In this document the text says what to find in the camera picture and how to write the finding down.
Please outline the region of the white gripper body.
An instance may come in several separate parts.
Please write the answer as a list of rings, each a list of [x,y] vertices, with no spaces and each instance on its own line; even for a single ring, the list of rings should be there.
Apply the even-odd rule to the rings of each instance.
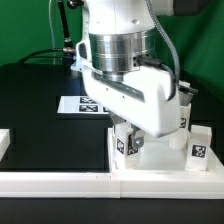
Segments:
[[[87,95],[133,126],[161,137],[180,126],[178,86],[165,65],[140,64],[151,49],[140,38],[86,38],[76,45],[75,68]]]

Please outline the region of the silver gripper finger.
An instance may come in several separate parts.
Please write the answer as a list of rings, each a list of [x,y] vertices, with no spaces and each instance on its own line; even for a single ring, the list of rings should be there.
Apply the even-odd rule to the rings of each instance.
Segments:
[[[128,136],[128,155],[133,155],[139,152],[139,149],[144,145],[145,132],[140,128],[132,125],[131,134]]]
[[[109,113],[109,116],[114,125],[121,124],[121,123],[125,122],[125,120],[122,117],[120,117],[112,112]]]

